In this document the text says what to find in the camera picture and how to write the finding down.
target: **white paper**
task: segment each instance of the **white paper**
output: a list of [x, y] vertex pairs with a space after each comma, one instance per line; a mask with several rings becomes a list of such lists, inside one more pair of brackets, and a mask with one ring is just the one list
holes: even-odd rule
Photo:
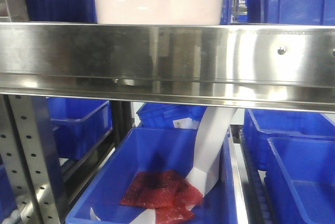
[[174, 128], [192, 129], [193, 122], [191, 118], [176, 119], [173, 122]]
[[91, 220], [100, 220], [100, 218], [94, 213], [93, 208], [90, 209], [90, 218]]

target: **metal rack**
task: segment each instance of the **metal rack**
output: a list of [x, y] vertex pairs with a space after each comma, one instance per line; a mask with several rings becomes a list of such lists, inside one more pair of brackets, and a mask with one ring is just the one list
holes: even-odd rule
[[[1, 21], [25, 21], [0, 23], [0, 153], [21, 223], [64, 221], [132, 126], [116, 100], [335, 111], [335, 27], [39, 24], [24, 0], [0, 3]], [[112, 135], [91, 154], [105, 152], [65, 183], [41, 96], [114, 100]], [[69, 174], [83, 170], [78, 185]]]

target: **screw head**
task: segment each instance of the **screw head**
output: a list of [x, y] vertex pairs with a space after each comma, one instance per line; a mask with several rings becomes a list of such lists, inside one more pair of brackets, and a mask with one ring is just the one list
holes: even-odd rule
[[286, 48], [284, 46], [280, 46], [278, 49], [278, 54], [283, 55], [286, 53]]

